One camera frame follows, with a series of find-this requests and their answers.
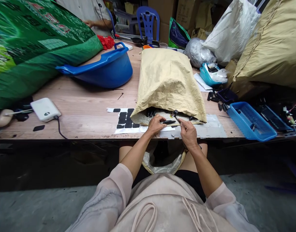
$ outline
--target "person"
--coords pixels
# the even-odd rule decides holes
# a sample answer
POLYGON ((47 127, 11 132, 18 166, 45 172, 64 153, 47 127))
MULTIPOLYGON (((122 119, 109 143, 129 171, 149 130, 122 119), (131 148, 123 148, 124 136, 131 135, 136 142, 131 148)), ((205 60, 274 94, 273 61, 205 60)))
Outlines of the person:
POLYGON ((57 3, 80 18, 95 34, 112 36, 112 23, 103 0, 57 0, 57 3))
POLYGON ((166 127, 161 123, 165 120, 157 114, 134 146, 120 148, 120 163, 99 183, 66 231, 258 231, 206 158, 207 145, 197 143, 196 129, 189 121, 179 119, 188 148, 187 164, 180 169, 195 173, 202 188, 195 190, 187 175, 169 173, 150 175, 132 188, 149 141, 166 127))

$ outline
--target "chair backrest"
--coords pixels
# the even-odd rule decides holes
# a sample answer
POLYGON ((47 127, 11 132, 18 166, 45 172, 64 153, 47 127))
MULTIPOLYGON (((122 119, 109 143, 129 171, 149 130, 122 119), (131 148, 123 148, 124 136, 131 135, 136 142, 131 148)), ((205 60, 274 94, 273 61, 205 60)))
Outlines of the chair backrest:
POLYGON ((113 31, 113 38, 115 39, 116 38, 116 30, 115 30, 115 24, 113 22, 113 18, 112 18, 112 15, 111 15, 111 12, 108 8, 106 8, 108 14, 109 14, 109 17, 111 19, 111 24, 112 24, 112 31, 113 31))
POLYGON ((156 38, 156 40, 158 41, 158 33, 160 30, 160 17, 158 15, 157 11, 151 7, 148 7, 148 6, 141 6, 137 9, 136 15, 137 15, 137 21, 138 21, 138 27, 139 27, 141 39, 143 39, 143 37, 142 37, 141 27, 140 27, 140 17, 142 18, 142 21, 144 23, 145 35, 148 37, 149 43, 152 43, 152 40, 153 40, 153 21, 154 21, 154 17, 156 17, 156 19, 157 19, 157 38, 156 38))

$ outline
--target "white router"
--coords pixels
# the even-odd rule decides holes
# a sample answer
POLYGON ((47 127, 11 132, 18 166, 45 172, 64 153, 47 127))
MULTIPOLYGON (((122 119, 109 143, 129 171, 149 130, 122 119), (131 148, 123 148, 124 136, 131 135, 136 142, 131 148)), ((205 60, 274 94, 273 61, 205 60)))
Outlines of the white router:
POLYGON ((49 122, 54 116, 61 116, 61 112, 49 98, 31 102, 31 107, 36 113, 38 119, 43 122, 49 122))

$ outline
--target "green plastic bag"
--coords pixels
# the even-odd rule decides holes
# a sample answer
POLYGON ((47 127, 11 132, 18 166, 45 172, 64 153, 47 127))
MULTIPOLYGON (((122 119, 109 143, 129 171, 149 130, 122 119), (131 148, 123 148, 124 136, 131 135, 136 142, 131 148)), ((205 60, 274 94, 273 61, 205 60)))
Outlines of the green plastic bag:
POLYGON ((56 66, 103 49, 95 33, 52 0, 0 0, 0 109, 37 91, 56 66))
POLYGON ((169 22, 168 46, 173 48, 185 49, 190 41, 187 31, 177 23, 173 18, 169 22))

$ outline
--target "blue plastic basket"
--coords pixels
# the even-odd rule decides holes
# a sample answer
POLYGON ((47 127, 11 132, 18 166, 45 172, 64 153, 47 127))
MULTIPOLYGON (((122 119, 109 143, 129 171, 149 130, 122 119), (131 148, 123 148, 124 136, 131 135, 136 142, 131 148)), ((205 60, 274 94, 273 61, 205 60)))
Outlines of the blue plastic basket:
POLYGON ((248 140, 266 142, 277 136, 276 131, 247 102, 230 104, 227 113, 248 140), (251 129, 252 124, 255 125, 254 131, 251 129))
POLYGON ((204 80, 204 82, 207 85, 209 85, 210 87, 213 87, 213 88, 217 88, 219 85, 222 84, 222 82, 215 82, 211 79, 209 72, 207 71, 207 69, 204 66, 205 64, 206 63, 203 63, 202 67, 199 68, 199 70, 200 70, 199 75, 201 76, 201 78, 204 80))
POLYGON ((133 74, 128 50, 122 42, 115 43, 115 50, 102 54, 98 62, 79 67, 65 64, 57 66, 56 69, 66 76, 73 76, 103 88, 114 89, 128 82, 133 74), (117 49, 118 44, 122 44, 123 48, 117 49))

